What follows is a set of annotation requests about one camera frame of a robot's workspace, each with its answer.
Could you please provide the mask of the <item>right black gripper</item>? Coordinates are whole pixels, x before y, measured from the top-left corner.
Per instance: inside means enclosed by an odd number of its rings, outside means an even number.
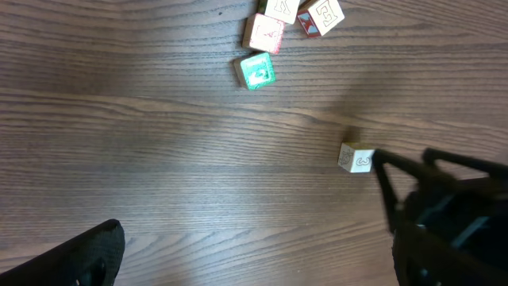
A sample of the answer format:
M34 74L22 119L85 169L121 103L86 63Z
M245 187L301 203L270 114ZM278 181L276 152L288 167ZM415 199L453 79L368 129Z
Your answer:
M401 285L507 284L507 166L427 148L424 163L376 149L379 181L392 255ZM438 171L437 161L485 172L491 178L461 180ZM422 187L400 202L387 165Z

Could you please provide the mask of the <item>white patterned wooden block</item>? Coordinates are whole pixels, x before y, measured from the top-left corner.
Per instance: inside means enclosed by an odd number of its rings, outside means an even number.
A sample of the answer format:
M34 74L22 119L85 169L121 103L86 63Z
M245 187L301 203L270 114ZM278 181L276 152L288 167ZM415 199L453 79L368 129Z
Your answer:
M338 0L311 0L301 6L297 19L306 35L322 37L345 19Z

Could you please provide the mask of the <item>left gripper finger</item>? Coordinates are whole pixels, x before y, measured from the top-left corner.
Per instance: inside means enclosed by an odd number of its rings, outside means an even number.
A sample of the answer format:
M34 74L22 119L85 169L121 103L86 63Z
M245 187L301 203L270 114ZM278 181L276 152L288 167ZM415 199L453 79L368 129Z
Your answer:
M1 274L2 285L114 284L125 252L125 232L109 219Z

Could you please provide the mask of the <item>white and blue block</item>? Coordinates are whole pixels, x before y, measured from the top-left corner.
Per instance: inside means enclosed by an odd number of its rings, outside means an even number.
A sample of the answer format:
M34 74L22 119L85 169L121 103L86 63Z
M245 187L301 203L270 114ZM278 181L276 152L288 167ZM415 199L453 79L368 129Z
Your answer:
M367 173L371 171L374 152L373 148L357 142L343 142L337 164L351 173Z

